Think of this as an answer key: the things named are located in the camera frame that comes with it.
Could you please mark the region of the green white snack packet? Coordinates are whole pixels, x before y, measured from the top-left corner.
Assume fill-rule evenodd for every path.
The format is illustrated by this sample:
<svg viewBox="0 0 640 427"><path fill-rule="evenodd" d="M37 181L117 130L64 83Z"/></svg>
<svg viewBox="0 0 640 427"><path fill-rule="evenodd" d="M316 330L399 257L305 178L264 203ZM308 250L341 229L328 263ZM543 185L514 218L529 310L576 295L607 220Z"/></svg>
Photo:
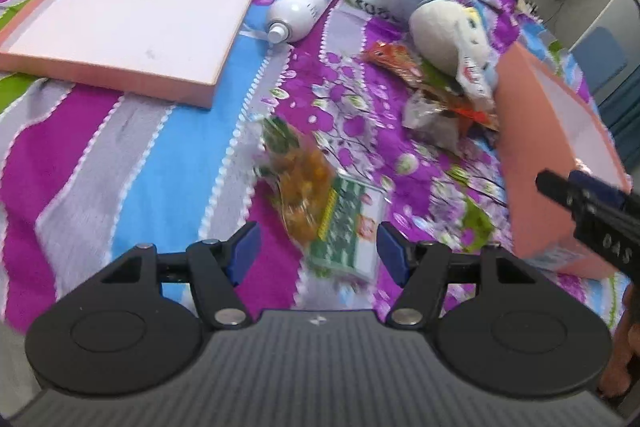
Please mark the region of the green white snack packet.
<svg viewBox="0 0 640 427"><path fill-rule="evenodd" d="M384 188L332 166L324 146L279 117L262 118L259 127L264 153L256 174L273 191L272 205L306 265L325 277L373 283Z"/></svg>

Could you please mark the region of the silver brown snack packet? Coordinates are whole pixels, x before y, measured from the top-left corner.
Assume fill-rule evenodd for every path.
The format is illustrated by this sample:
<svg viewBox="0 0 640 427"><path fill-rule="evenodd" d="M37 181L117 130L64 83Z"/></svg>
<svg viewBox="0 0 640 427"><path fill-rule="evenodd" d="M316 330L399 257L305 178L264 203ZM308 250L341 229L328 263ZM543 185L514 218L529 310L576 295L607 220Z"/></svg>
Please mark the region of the silver brown snack packet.
<svg viewBox="0 0 640 427"><path fill-rule="evenodd" d="M416 141L435 145L450 153L459 153L459 119L439 101L414 92L402 111L402 127Z"/></svg>

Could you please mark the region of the white shrimp flavour snack bag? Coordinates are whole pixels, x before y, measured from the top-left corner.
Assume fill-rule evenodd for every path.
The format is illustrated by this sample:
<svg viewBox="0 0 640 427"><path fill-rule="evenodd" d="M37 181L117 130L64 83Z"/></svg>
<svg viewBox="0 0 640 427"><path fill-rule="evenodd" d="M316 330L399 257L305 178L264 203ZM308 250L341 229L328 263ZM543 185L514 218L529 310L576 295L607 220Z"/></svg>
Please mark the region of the white shrimp flavour snack bag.
<svg viewBox="0 0 640 427"><path fill-rule="evenodd" d="M498 83L495 65L478 66L469 54L460 53L456 80L474 109L486 113L495 110L494 91Z"/></svg>

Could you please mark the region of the red orange snack packet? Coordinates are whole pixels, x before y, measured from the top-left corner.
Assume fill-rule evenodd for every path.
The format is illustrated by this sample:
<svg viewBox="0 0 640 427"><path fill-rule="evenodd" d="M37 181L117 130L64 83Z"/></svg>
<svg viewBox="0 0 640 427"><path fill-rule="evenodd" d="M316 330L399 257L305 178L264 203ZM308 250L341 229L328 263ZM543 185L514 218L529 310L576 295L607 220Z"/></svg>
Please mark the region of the red orange snack packet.
<svg viewBox="0 0 640 427"><path fill-rule="evenodd" d="M413 60L409 50L400 43L377 41L361 54L361 58L391 72L425 100L437 102L449 112L486 129L499 130L487 83L469 80L462 86L457 79L444 75L427 62Z"/></svg>

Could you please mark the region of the pink cardboard box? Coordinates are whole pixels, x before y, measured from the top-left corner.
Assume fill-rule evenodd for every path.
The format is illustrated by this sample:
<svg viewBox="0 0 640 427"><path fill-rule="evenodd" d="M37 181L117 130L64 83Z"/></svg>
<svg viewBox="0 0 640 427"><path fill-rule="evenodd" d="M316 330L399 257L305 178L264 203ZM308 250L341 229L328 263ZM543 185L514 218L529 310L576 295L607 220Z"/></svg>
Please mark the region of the pink cardboard box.
<svg viewBox="0 0 640 427"><path fill-rule="evenodd" d="M631 182L596 113L517 43L499 58L497 148L513 252L538 269L603 280L614 268L574 239L570 213L537 191L544 169L582 170L625 193Z"/></svg>

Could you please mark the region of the blue folded chair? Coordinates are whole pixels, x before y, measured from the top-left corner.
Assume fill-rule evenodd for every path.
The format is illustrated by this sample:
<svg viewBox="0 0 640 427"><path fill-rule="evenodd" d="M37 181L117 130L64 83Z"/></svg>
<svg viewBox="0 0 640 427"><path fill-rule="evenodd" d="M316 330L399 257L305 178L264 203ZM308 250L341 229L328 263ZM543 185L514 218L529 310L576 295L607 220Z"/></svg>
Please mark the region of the blue folded chair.
<svg viewBox="0 0 640 427"><path fill-rule="evenodd" d="M605 27L590 31L574 45L572 53L591 94L596 94L627 66L625 51Z"/></svg>

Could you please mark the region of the colourful striped floral bedspread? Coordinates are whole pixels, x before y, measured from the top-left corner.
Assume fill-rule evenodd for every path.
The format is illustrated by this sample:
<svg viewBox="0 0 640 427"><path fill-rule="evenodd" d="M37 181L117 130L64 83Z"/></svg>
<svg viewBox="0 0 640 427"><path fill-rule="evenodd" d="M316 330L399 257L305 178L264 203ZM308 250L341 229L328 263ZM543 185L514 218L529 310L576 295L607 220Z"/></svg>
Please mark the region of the colourful striped floral bedspread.
<svg viewBox="0 0 640 427"><path fill-rule="evenodd" d="M247 308L304 307L319 274L288 240L254 173L260 116L279 116L338 170L386 193L410 239L460 251L510 246L497 155L479 139L460 157L401 126L409 92L361 61L402 39L383 14L336 0L310 35L276 51L259 35L273 0L254 0L209 110L22 74L1 77L1 318L20 332L139 242L178 251L247 220L262 253L241 285ZM14 20L35 0L1 0Z"/></svg>

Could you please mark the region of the white blue plush toy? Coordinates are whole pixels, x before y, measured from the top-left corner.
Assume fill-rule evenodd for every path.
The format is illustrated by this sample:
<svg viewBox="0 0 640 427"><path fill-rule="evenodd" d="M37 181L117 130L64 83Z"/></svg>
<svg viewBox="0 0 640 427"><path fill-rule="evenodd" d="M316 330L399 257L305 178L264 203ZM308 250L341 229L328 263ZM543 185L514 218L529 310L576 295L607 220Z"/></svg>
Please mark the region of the white blue plush toy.
<svg viewBox="0 0 640 427"><path fill-rule="evenodd" d="M476 9L456 0L381 0L383 8L407 25L414 47L439 72L457 74L467 57L480 68L490 89L498 74L482 18Z"/></svg>

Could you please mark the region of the white spray bottle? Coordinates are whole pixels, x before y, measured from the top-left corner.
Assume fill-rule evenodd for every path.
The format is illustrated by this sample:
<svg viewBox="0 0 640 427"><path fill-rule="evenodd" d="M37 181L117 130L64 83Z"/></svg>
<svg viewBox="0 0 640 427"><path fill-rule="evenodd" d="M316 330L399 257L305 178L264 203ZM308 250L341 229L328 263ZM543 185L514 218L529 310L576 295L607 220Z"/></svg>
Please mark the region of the white spray bottle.
<svg viewBox="0 0 640 427"><path fill-rule="evenodd" d="M333 0L277 0L266 18L271 44L293 43L307 37Z"/></svg>

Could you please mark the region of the pink box lid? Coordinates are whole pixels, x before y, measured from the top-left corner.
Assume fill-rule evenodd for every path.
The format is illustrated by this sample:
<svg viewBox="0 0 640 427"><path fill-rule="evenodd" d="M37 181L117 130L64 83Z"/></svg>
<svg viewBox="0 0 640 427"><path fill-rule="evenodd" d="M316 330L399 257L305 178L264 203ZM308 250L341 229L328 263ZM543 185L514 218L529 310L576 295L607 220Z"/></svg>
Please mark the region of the pink box lid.
<svg viewBox="0 0 640 427"><path fill-rule="evenodd" d="M1 68L209 108L252 1L29 0Z"/></svg>

